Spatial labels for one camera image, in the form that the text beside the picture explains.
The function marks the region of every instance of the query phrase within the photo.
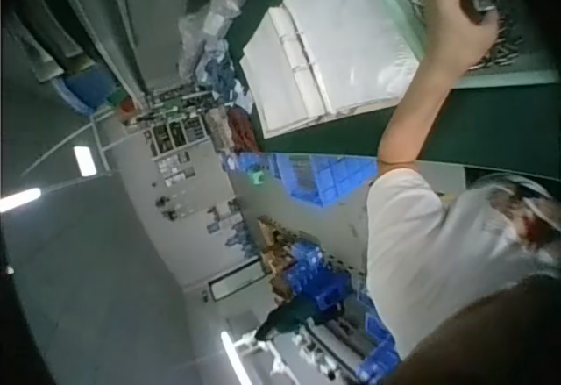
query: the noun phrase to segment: white t-shirt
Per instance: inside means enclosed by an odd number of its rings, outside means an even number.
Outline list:
[[[490,177],[447,204],[400,168],[374,183],[367,207],[367,287],[402,358],[467,304],[557,272],[561,211],[520,176]]]

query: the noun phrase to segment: fluorescent light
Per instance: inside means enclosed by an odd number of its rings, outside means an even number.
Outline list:
[[[41,189],[33,188],[2,198],[0,199],[0,212],[13,210],[20,205],[36,200],[40,196]]]
[[[228,354],[230,363],[234,368],[234,372],[236,372],[239,383],[241,383],[242,385],[252,385],[252,382],[249,380],[249,376],[245,371],[244,365],[242,365],[242,360],[239,359],[236,347],[234,346],[234,343],[231,342],[231,338],[228,332],[222,331],[222,333],[220,334],[220,338],[222,339],[222,344],[224,344],[224,348],[226,349],[226,354]]]
[[[75,146],[74,154],[83,177],[93,176],[97,173],[96,164],[88,146]]]

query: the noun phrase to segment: green workbench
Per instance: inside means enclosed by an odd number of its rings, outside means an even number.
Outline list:
[[[228,32],[238,62],[266,10],[282,0],[248,0]],[[263,139],[256,112],[252,122],[267,152],[375,155],[393,109]],[[454,90],[421,158],[561,178],[561,85]]]

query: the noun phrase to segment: green container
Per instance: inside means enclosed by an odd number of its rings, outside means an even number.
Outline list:
[[[384,0],[401,36],[408,43],[415,57],[420,60],[425,55],[427,33],[423,23],[415,15],[409,0]],[[522,1],[519,9],[524,9]],[[481,68],[470,71],[456,86],[460,89],[478,87],[501,87],[507,85],[548,84],[558,82],[557,70],[550,56],[540,43],[536,30],[524,25],[525,49],[516,61],[506,67]]]

